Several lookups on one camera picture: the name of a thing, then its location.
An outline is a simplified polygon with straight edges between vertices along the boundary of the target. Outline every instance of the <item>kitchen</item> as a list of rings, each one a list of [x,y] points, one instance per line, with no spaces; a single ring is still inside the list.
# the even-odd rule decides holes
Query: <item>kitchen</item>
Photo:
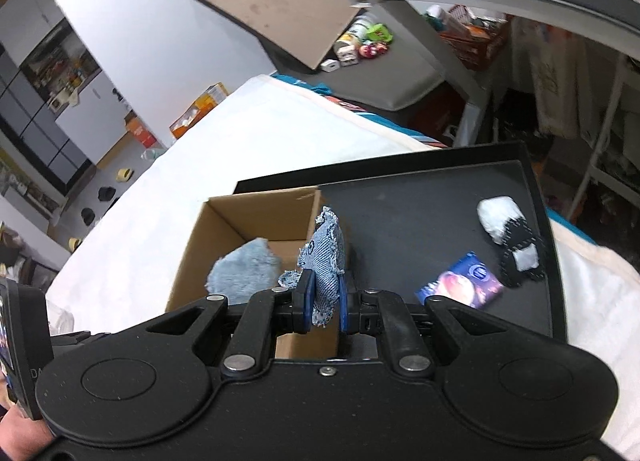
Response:
[[[46,232],[127,134],[130,107],[55,0],[4,0],[0,43],[2,148],[17,150],[60,196],[40,192],[47,188],[33,196],[36,182],[16,167],[0,194]]]

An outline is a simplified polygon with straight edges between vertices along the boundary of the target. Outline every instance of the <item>logo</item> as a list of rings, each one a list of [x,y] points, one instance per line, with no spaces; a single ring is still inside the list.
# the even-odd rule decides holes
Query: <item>logo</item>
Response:
[[[478,279],[478,281],[485,281],[486,278],[488,277],[486,267],[482,264],[476,264],[475,266],[471,266],[469,268],[469,275],[471,275],[475,279]]]

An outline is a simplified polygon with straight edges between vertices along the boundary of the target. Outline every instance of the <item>fuzzy blue fabric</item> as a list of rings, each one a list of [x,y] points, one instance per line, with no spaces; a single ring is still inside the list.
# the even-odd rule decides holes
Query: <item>fuzzy blue fabric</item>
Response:
[[[205,287],[210,294],[225,295],[229,304],[243,304],[257,291],[278,285],[280,271],[280,258],[267,239],[258,237],[218,259]]]
[[[331,320],[335,302],[340,297],[338,276],[344,273],[344,238],[338,218],[329,207],[322,209],[316,223],[320,223],[320,226],[300,250],[298,266],[312,269],[316,273],[316,300],[312,322],[316,326],[322,326]],[[298,271],[285,271],[278,282],[281,286],[294,288],[300,275]]]

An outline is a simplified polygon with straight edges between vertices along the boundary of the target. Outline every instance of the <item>person's skin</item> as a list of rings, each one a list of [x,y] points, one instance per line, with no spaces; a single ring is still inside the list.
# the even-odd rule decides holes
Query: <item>person's skin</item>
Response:
[[[27,461],[53,441],[47,424],[33,421],[13,405],[0,421],[0,448],[12,461]]]

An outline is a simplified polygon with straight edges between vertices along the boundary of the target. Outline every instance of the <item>black tray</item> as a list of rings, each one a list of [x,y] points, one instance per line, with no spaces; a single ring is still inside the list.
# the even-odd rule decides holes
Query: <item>black tray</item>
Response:
[[[407,302],[468,251],[498,272],[501,251],[484,232],[482,199],[511,196],[548,244],[546,279],[506,288],[485,310],[566,341],[564,297],[551,227],[524,144],[399,154],[240,181],[235,194],[318,185],[346,225],[358,287]]]

